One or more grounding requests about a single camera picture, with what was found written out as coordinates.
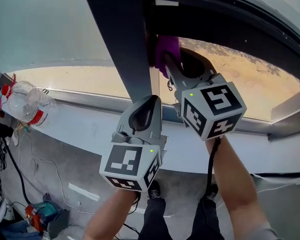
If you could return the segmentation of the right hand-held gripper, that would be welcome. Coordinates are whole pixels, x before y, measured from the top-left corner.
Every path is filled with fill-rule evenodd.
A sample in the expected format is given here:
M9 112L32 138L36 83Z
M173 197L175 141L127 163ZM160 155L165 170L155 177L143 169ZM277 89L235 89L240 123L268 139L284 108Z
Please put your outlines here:
M205 56L184 47L180 56L182 67L172 53L164 55L168 79L175 87L177 116L203 141L233 132L247 110L234 83L215 74Z

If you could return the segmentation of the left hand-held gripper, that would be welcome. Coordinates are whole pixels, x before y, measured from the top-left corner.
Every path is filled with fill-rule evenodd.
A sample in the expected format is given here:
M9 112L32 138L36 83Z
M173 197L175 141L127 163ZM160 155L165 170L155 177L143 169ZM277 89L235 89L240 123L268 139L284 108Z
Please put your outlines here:
M101 158L99 174L115 188L146 192L163 163L167 137L161 130L159 96L150 95L133 103L121 114L116 129L130 136L129 142L110 143L109 154Z

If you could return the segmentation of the clear window glass pane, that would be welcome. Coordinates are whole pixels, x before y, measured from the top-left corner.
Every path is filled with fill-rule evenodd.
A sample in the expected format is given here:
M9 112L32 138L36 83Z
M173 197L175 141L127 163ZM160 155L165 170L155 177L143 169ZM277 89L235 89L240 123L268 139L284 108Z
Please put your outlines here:
M189 38L179 43L206 57L235 84L247 107L246 118L273 122L300 109L300 80L283 69L222 45Z

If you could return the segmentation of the purple cloth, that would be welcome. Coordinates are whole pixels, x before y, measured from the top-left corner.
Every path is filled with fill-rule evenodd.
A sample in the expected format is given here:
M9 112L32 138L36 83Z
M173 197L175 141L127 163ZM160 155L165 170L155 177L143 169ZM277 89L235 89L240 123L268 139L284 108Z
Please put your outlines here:
M171 53L176 60L176 64L179 66L182 64L179 38L176 36L159 35L154 51L154 67L168 79L165 54Z

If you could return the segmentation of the person's right forearm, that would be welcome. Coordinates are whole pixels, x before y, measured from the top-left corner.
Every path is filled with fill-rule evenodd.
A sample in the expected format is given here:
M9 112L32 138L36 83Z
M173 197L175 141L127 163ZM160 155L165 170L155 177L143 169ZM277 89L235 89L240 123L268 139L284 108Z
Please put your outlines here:
M255 184L228 139L222 137L214 155L213 169L228 210L236 240L243 240L268 219L258 202Z

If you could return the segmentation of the white window sill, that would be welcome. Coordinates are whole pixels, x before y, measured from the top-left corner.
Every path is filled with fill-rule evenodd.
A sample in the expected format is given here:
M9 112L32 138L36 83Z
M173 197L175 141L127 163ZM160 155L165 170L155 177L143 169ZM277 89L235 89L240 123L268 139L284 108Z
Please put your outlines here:
M59 103L47 126L36 130L74 147L106 155L120 116L115 113ZM205 174L208 152L196 133L181 123L164 121L167 136L164 170ZM230 133L227 139L251 174L300 173L300 134L275 141L266 136Z

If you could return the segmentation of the person's left black shoe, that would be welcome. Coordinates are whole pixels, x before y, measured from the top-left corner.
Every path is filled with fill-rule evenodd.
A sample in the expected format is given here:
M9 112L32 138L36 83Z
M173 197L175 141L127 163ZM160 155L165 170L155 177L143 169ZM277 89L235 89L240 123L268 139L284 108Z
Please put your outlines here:
M153 199L160 199L162 197L161 195L161 187L157 180L153 180L151 185L148 188L148 198L150 200Z

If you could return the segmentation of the white tape strip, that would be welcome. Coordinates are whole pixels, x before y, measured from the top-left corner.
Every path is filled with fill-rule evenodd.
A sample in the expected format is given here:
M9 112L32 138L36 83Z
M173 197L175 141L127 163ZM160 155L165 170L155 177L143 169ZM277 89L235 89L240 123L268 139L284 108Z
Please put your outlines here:
M93 200L93 201L98 202L100 200L100 196L99 195L97 195L95 193L92 193L92 192L89 192L89 191L87 191L87 190L85 190L83 188L80 188L80 187L78 187L78 186L76 186L76 185L74 185L74 184L72 184L70 182L68 183L68 188L70 190L73 190L73 191L75 191L75 192L77 192L77 193L79 193L79 194L81 194L81 195L83 195L83 196L85 196L85 197Z

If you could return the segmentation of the person's right black shoe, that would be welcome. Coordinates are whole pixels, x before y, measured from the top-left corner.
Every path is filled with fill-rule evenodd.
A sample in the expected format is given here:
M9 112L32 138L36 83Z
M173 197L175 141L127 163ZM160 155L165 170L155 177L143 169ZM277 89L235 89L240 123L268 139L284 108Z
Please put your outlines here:
M207 191L204 194L205 200L214 201L215 197L217 196L219 192L219 188L217 184L212 184L208 187Z

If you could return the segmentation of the person's black trousers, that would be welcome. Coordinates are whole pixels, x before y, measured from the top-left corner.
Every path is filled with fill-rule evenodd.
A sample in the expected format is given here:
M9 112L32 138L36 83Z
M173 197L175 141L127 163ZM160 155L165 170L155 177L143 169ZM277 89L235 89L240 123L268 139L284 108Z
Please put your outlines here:
M173 240L164 219L165 209L166 201L163 198L148 200L138 240ZM220 231L216 203L213 200L200 199L191 234L186 240L225 240Z

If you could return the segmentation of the clear plastic bottle red label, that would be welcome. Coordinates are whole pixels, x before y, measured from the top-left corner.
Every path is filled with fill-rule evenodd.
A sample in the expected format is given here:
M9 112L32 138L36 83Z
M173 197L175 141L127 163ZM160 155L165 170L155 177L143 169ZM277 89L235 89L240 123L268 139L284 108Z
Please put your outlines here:
M44 128L58 113L56 101L28 81L5 84L1 94L11 115L31 126Z

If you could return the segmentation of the half frosted window pane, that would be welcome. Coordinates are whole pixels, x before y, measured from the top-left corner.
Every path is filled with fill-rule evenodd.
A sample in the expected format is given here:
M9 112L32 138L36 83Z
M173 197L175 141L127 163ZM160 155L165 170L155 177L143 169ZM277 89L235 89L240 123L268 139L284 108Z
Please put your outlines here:
M40 88L129 97L86 0L0 0L0 72Z

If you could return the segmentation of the teal red power tool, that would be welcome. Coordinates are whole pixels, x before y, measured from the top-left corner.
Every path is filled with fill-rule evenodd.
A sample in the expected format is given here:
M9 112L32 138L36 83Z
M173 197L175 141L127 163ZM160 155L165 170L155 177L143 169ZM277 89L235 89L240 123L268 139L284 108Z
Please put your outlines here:
M55 239L69 226L70 212L59 208L52 201L29 204L25 215L33 228L46 232L50 239Z

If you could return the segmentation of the peeling white protective film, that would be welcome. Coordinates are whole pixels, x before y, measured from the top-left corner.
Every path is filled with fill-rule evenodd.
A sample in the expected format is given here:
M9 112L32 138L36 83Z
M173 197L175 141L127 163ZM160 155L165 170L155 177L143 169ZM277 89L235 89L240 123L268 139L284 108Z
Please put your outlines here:
M257 179L261 179L268 184L277 185L277 187L273 188L266 188L262 190L258 190L257 193L263 193L268 191L276 191L285 187L290 186L299 186L300 185L300 177L283 177L282 174L280 174L278 177L274 176L261 176L260 174L252 174L253 177Z

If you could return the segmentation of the black window frame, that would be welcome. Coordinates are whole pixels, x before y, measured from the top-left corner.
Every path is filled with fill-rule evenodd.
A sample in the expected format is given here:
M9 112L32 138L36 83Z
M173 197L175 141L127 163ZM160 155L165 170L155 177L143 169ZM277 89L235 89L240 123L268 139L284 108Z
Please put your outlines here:
M72 104L122 112L157 94L163 118L180 123L175 86L155 68L158 36L224 46L268 62L300 80L300 0L86 0L128 97L54 89ZM300 109L276 121L244 118L237 130L278 140L300 134Z

